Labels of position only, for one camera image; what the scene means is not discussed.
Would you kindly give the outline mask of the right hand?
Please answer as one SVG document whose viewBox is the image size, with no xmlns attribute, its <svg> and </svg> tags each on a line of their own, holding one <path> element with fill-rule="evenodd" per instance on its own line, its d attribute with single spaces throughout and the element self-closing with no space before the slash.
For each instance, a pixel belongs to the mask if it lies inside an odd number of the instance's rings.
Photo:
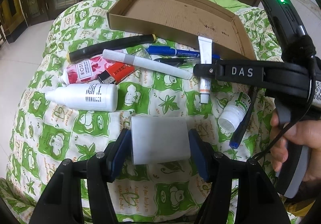
<svg viewBox="0 0 321 224">
<path fill-rule="evenodd" d="M 320 121 L 300 121 L 292 126 L 271 148 L 273 169 L 280 171 L 282 164 L 288 158 L 287 143 L 305 145 L 311 149 L 309 166 L 303 181 L 310 186 L 320 186 Z"/>
</svg>

